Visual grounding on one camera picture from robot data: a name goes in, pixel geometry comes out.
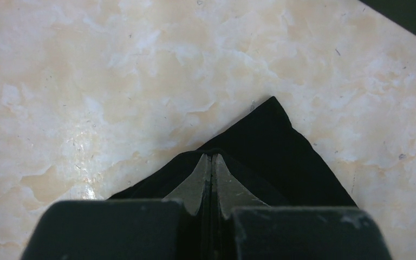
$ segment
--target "marble surface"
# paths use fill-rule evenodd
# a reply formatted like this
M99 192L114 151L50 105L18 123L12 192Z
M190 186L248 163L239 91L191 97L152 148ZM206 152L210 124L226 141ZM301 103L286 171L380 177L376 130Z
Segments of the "marble surface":
M416 37L355 0L0 0L0 259L275 95L416 259Z

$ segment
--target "black object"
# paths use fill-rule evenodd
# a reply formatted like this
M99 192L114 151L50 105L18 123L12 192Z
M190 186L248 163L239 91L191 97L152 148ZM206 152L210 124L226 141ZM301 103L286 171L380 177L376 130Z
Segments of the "black object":
M55 204L22 259L310 258L390 256L272 97L108 201Z
M361 0L416 35L416 0Z

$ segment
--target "beige marble tabletop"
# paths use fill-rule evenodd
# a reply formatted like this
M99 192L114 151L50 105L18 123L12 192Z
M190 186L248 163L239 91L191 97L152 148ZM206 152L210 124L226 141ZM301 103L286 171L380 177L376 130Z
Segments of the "beige marble tabletop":
M416 37L355 0L0 0L0 259L275 95L416 259Z

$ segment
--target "black cloth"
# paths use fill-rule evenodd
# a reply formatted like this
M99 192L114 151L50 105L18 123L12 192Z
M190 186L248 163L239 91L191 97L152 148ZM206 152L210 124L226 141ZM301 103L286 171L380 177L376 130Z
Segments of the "black cloth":
M110 199L163 198L194 170L202 154L221 154L232 175L271 206L356 206L275 97L196 151Z

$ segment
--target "folded black fabric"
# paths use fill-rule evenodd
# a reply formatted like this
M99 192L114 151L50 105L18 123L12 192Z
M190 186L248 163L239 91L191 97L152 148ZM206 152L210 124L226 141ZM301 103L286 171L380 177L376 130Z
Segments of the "folded black fabric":
M221 154L232 175L271 206L356 206L311 144L293 129L275 97L196 151L110 199L163 198L186 179L200 156Z

